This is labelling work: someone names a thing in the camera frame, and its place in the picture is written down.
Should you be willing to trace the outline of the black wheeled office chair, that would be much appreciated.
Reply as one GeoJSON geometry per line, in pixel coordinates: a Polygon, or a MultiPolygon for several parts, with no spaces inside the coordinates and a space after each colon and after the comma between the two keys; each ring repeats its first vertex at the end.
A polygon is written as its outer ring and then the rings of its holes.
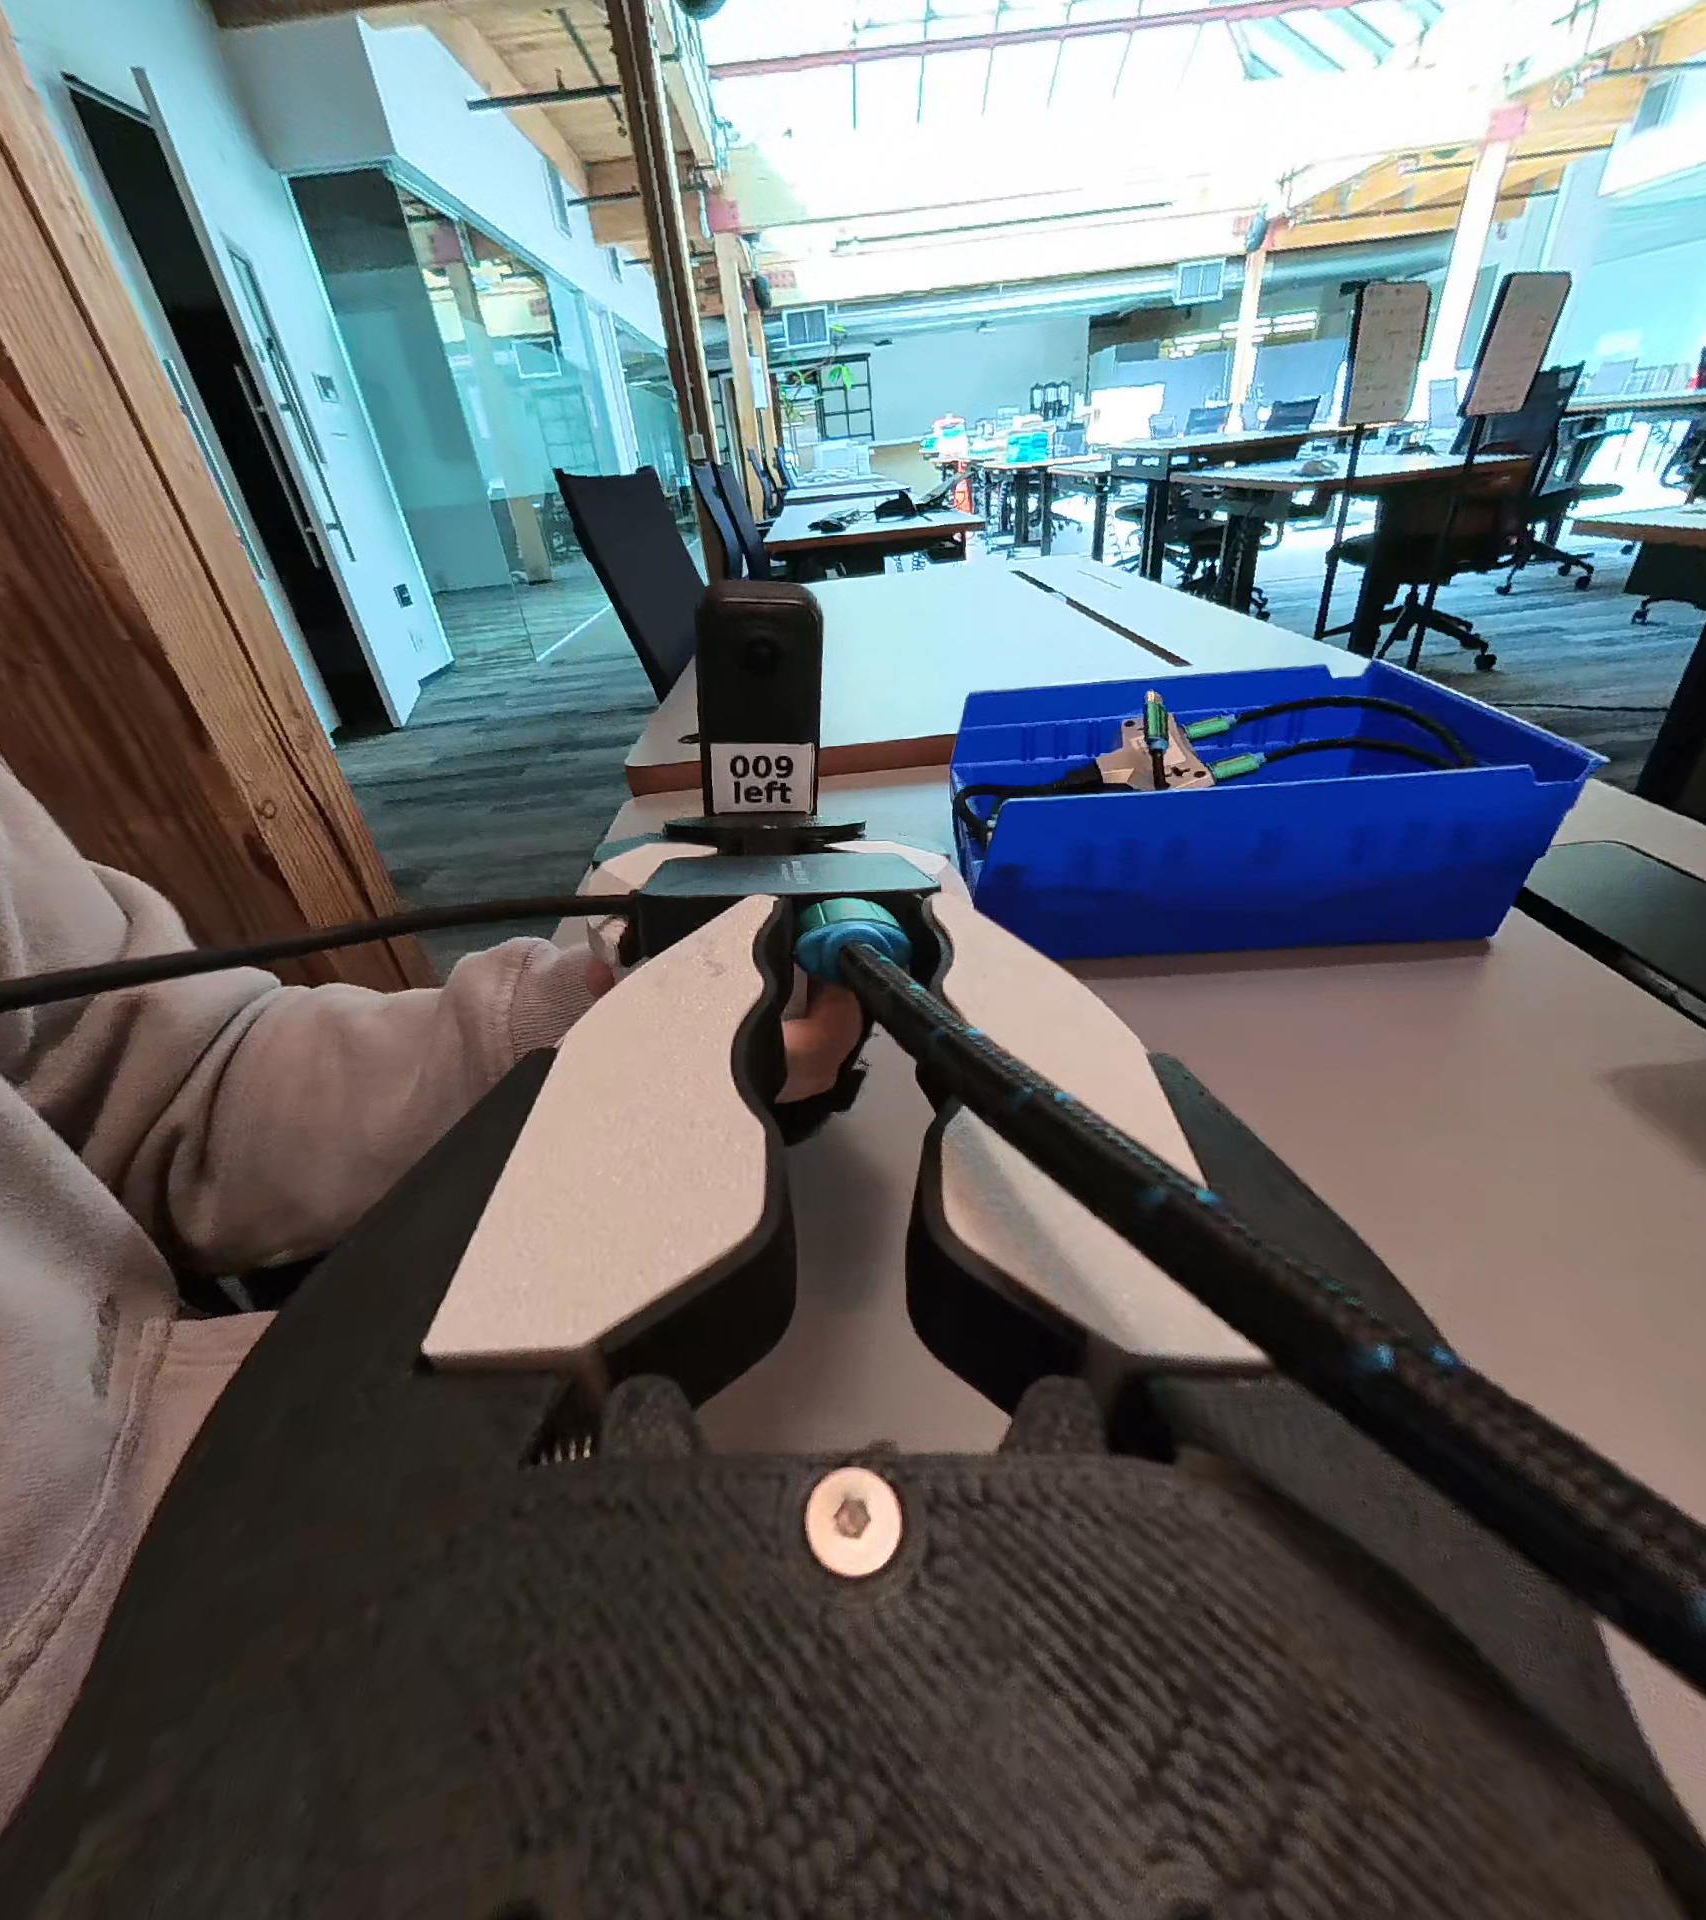
{"type": "Polygon", "coordinates": [[[1439,606],[1442,589],[1464,576],[1516,570],[1533,548],[1533,533],[1552,512],[1586,497],[1579,482],[1553,485],[1560,438],[1581,375],[1537,372],[1511,415],[1462,422],[1451,466],[1395,480],[1377,494],[1368,535],[1332,548],[1338,564],[1360,570],[1354,612],[1327,631],[1368,660],[1408,651],[1415,669],[1425,641],[1450,638],[1472,671],[1490,675],[1497,656],[1487,638],[1439,606]]]}

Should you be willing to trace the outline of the person's left hand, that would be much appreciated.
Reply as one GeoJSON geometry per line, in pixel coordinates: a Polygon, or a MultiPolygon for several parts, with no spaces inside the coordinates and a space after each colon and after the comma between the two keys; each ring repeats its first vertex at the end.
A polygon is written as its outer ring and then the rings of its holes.
{"type": "Polygon", "coordinates": [[[845,986],[814,980],[806,1007],[779,1024],[785,1077],[779,1106],[821,1101],[840,1088],[866,1047],[866,1009],[845,986]]]}

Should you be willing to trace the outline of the wide wooden post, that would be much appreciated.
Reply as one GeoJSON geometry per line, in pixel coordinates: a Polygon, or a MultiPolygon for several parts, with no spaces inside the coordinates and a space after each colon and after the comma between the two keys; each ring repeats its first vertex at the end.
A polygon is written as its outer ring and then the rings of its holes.
{"type": "Polygon", "coordinates": [[[211,5],[0,5],[0,757],[215,946],[395,911],[338,762],[450,663],[211,5]]]}

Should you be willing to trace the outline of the small metal bracket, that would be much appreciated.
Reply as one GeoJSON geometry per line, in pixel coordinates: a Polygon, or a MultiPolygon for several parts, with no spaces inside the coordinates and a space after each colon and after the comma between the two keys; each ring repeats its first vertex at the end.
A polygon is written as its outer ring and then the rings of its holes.
{"type": "Polygon", "coordinates": [[[1138,795],[1203,793],[1216,784],[1209,766],[1173,720],[1153,732],[1145,719],[1127,716],[1119,742],[1096,757],[1094,765],[1106,788],[1138,795]]]}

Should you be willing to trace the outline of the white board on stand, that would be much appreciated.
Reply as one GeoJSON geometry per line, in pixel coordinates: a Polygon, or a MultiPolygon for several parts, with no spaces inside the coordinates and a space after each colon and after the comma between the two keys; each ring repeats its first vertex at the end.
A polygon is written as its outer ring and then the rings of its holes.
{"type": "Polygon", "coordinates": [[[1454,453],[1484,444],[1491,421],[1516,416],[1533,391],[1545,352],[1570,301],[1566,271],[1513,271],[1490,301],[1464,397],[1457,403],[1454,453]]]}
{"type": "Polygon", "coordinates": [[[1345,463],[1332,485],[1334,531],[1321,564],[1313,638],[1344,638],[1345,653],[1355,659],[1373,656],[1393,598],[1389,508],[1400,508],[1400,497],[1430,482],[1437,471],[1430,455],[1363,453],[1375,428],[1398,427],[1408,416],[1430,317],[1432,289],[1423,280],[1370,280],[1354,297],[1338,415],[1338,427],[1345,432],[1345,463]],[[1373,526],[1363,538],[1368,555],[1360,563],[1352,618],[1334,626],[1332,598],[1349,547],[1347,511],[1362,497],[1373,503],[1373,526]]]}

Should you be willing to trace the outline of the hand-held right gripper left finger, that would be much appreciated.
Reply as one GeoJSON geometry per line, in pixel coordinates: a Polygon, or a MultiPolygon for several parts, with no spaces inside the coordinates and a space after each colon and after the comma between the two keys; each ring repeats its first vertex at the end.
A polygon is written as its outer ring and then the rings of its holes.
{"type": "Polygon", "coordinates": [[[699,1407],[770,1357],[798,1294],[789,923],[731,902],[574,1024],[423,1333],[433,1372],[664,1379],[699,1407]]]}

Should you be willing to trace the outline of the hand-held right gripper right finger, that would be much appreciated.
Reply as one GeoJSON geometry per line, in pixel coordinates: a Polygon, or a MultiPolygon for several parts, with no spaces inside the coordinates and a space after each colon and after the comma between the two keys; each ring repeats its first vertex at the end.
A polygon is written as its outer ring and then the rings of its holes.
{"type": "MultiPolygon", "coordinates": [[[[1075,974],[961,897],[926,901],[936,986],[983,1039],[1202,1185],[1202,1165],[1148,1047],[1075,974]]],[[[995,1299],[1020,1331],[1082,1339],[1097,1389],[1136,1375],[1260,1381],[1269,1359],[1112,1227],[1032,1166],[982,1116],[952,1108],[926,1139],[920,1222],[961,1307],[995,1299]]]]}

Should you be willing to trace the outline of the person's left forearm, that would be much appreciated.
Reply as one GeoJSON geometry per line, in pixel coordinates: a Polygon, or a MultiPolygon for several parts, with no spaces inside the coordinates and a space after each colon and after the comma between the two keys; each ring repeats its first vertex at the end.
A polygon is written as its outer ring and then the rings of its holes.
{"type": "Polygon", "coordinates": [[[120,1205],[168,1259],[235,1274],[311,1259],[529,1054],[613,986],[588,946],[515,939],[437,988],[271,988],[235,1007],[154,1112],[120,1205]]]}

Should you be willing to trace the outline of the white desk wooden edge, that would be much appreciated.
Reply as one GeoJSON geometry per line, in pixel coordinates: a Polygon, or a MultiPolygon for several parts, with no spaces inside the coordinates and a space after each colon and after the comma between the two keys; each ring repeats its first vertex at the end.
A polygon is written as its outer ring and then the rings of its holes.
{"type": "Polygon", "coordinates": [[[1080,557],[819,582],[819,770],[945,765],[970,694],[1363,659],[1080,557]]]}

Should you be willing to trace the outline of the slim wooden column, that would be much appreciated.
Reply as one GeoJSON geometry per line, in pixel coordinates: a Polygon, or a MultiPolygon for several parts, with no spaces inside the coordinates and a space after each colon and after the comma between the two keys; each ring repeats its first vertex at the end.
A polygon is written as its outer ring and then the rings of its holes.
{"type": "Polygon", "coordinates": [[[715,416],[695,304],[694,262],[676,166],[672,111],[646,2],[605,2],[646,240],[664,327],[676,413],[695,482],[697,538],[707,582],[730,576],[730,520],[715,473],[715,416]]]}

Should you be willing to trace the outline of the blue plastic bin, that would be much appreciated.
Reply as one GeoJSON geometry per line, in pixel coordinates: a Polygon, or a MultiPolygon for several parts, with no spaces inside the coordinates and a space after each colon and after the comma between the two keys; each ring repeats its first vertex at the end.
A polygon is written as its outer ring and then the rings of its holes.
{"type": "MultiPolygon", "coordinates": [[[[1122,722],[1184,722],[1319,697],[1427,715],[1469,749],[1464,772],[1334,757],[1203,791],[1112,787],[1001,811],[973,906],[1056,961],[1291,949],[1469,945],[1516,904],[1604,758],[1524,716],[1393,664],[1176,675],[1158,684],[1048,684],[968,694],[950,791],[1039,783],[1096,762],[1122,722]]],[[[1203,762],[1285,742],[1370,737],[1439,752],[1389,716],[1321,710],[1194,741],[1203,762]]]]}

